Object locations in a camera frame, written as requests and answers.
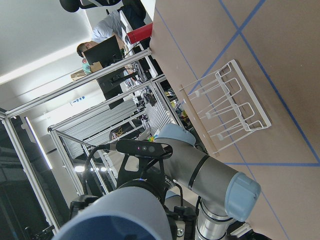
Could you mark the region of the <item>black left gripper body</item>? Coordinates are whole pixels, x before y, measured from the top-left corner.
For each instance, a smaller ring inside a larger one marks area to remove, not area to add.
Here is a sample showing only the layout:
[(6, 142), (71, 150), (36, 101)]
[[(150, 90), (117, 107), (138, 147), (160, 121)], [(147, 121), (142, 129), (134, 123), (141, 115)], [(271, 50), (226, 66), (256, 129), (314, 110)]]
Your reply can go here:
[(104, 196), (81, 195), (70, 205), (70, 240), (193, 240), (196, 213), (189, 206), (165, 206), (168, 194), (162, 158), (139, 158), (139, 169), (128, 171), (125, 156), (117, 189)]

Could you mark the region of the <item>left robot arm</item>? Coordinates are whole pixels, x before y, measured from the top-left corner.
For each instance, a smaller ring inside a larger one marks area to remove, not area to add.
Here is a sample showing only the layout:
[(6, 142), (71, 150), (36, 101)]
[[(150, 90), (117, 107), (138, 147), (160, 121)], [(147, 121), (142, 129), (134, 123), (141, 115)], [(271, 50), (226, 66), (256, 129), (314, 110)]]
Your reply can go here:
[[(57, 240), (222, 240), (234, 221), (244, 222), (261, 186), (196, 149), (195, 137), (179, 125), (165, 125), (153, 142), (120, 139), (99, 145), (138, 159), (136, 171), (118, 171), (116, 189), (95, 198), (72, 216)], [(197, 194), (199, 211), (184, 206), (169, 210), (167, 180)]]

